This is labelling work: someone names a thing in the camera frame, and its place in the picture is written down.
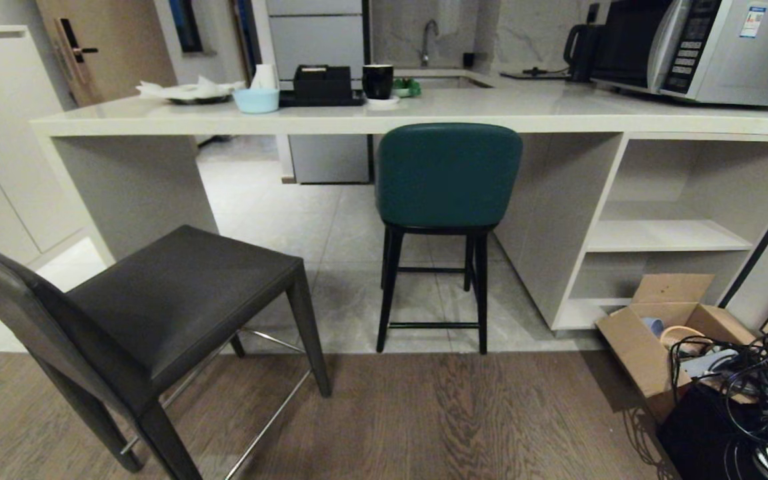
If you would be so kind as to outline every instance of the tile floor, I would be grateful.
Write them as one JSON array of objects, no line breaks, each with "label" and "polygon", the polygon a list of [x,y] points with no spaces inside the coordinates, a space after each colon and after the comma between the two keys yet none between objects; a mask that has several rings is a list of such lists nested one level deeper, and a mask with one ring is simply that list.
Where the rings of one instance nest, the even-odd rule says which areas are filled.
[{"label": "tile floor", "polygon": [[[227,237],[299,255],[307,264],[314,308],[326,353],[371,353],[381,309],[384,226],[372,185],[283,185],[272,137],[235,137],[201,150],[198,167],[219,231]],[[489,245],[488,349],[537,351],[601,349],[594,331],[557,337],[543,322],[496,241]],[[463,238],[408,236],[403,265],[460,267]],[[39,273],[59,288],[82,283],[105,265],[88,240]],[[393,321],[475,321],[473,294],[461,276],[400,274]],[[252,328],[299,344],[289,303],[280,297]],[[287,350],[246,335],[250,352]],[[390,331],[385,352],[476,352],[472,330]],[[0,351],[24,351],[0,323]]]}]

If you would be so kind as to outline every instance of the black wooden leg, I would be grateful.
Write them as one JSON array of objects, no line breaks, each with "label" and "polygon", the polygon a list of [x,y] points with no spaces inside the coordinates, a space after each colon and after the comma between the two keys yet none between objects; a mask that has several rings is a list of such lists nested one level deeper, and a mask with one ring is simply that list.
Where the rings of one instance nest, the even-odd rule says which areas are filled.
[{"label": "black wooden leg", "polygon": [[130,451],[120,455],[120,450],[126,445],[126,440],[103,402],[97,400],[94,395],[91,395],[52,365],[47,364],[42,359],[36,357],[34,359],[40,364],[40,368],[43,368],[58,391],[64,395],[70,407],[76,410],[76,413],[82,417],[82,421],[88,425],[88,428],[94,432],[94,435],[100,439],[106,449],[109,449],[109,452],[115,456],[116,461],[128,471],[141,470],[141,463],[134,453]]},{"label": "black wooden leg", "polygon": [[150,447],[159,464],[173,480],[202,480],[189,451],[158,401],[153,402],[132,425]]},{"label": "black wooden leg", "polygon": [[245,356],[245,348],[241,346],[241,338],[239,338],[239,332],[235,332],[231,339],[229,340],[229,344],[233,347],[233,351],[235,352],[235,356],[238,358],[244,358]]},{"label": "black wooden leg", "polygon": [[402,254],[402,239],[405,232],[390,228],[388,242],[387,265],[384,278],[384,298],[381,301],[381,322],[378,325],[378,344],[375,351],[384,352],[384,341],[387,340],[387,324],[390,322],[390,307],[393,306],[393,292],[396,290],[396,275],[399,274],[399,256]]},{"label": "black wooden leg", "polygon": [[473,270],[473,250],[475,250],[475,240],[467,235],[467,248],[464,254],[464,291],[470,291],[470,271]]},{"label": "black wooden leg", "polygon": [[476,237],[476,303],[479,305],[479,353],[488,352],[488,236]]},{"label": "black wooden leg", "polygon": [[319,340],[316,314],[313,312],[310,285],[307,284],[304,265],[295,271],[295,282],[286,290],[286,296],[289,298],[289,306],[292,307],[292,314],[295,316],[295,324],[298,325],[304,350],[307,350],[307,359],[310,361],[310,368],[319,385],[319,392],[322,396],[330,396],[330,380],[325,368],[325,358],[322,355],[322,343]]},{"label": "black wooden leg", "polygon": [[384,227],[384,252],[381,254],[381,288],[384,289],[384,278],[387,277],[387,250],[390,249],[390,227]]}]

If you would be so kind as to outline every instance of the marble backsplash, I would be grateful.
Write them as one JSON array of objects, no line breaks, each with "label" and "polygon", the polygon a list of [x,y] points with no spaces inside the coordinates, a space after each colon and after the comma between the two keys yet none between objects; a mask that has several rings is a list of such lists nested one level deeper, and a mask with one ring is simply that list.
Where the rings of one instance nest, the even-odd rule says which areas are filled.
[{"label": "marble backsplash", "polygon": [[[375,61],[418,66],[423,27],[436,19],[439,0],[370,1]],[[595,2],[601,4],[601,23],[610,0],[461,0],[458,30],[429,41],[429,64],[459,67],[461,54],[472,51],[482,72],[564,68],[567,33],[585,22]]]}]

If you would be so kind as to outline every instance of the light blue bowl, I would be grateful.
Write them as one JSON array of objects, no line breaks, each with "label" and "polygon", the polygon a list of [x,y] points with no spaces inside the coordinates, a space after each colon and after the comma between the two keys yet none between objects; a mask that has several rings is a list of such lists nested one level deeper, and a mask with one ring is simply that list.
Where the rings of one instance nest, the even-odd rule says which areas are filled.
[{"label": "light blue bowl", "polygon": [[244,113],[268,113],[277,110],[280,104],[280,90],[259,88],[233,92],[235,104]]}]

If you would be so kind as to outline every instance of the label sticker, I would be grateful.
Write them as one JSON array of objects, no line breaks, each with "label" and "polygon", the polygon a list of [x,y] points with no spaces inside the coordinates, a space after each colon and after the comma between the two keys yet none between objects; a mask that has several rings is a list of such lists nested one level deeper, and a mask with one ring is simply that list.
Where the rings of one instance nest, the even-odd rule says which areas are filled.
[{"label": "label sticker", "polygon": [[740,31],[740,37],[756,39],[764,13],[766,13],[766,9],[763,7],[749,7],[749,14],[746,15],[746,22],[743,24],[743,30]]}]

